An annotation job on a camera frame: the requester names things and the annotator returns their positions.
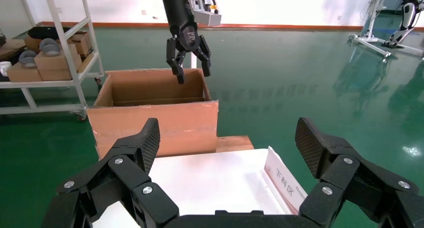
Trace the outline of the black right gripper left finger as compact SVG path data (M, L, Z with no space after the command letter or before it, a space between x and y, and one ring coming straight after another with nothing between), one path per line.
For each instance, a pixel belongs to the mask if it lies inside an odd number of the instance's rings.
M91 228L117 202L142 228L163 228L176 219L178 206L149 176L160 140L156 118L117 139L105 157L58 185L42 227Z

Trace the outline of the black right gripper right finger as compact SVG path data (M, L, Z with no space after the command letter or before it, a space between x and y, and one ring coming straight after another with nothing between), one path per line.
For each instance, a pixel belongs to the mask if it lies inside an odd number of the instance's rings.
M295 143L318 181L300 216L329 228L348 201L380 228L423 227L424 198L412 181L366 160L346 139L321 132L306 117L297 121Z

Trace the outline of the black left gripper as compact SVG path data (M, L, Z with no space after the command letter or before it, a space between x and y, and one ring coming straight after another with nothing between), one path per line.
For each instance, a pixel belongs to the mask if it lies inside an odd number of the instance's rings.
M186 52L193 52L201 61L205 77L211 75L211 51L203 35L198 35L188 0L162 0L171 38L166 43L166 62L180 85L184 84L182 64Z

